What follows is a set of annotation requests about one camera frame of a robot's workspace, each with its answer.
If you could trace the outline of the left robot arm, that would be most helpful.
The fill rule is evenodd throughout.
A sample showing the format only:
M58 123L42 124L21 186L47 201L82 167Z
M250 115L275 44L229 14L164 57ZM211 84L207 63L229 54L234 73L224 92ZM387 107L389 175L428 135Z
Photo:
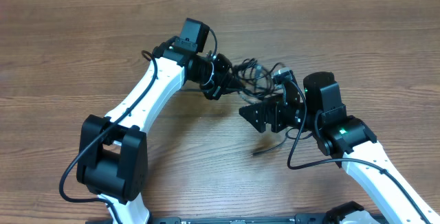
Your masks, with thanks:
M201 56L212 33L201 21L186 19L180 35L142 52L150 65L130 94L104 117L90 115L83 122L76 178L94 194L94 201L106 205L108 223L148 223L150 212L141 194L148 170L146 137L185 82L199 84L209 100L241 88L225 56Z

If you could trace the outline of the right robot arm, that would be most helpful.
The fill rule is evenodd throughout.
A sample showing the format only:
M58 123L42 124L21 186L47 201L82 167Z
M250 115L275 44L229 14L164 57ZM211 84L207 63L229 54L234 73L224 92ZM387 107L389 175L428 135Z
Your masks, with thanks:
M306 76L302 89L290 70L276 72L272 80L282 93L239 110L258 132L267 125L275 133L287 127L309 131L326 159L305 168L335 163L363 188L388 223L439 222L439 214L394 167L374 132L347 114L333 73Z

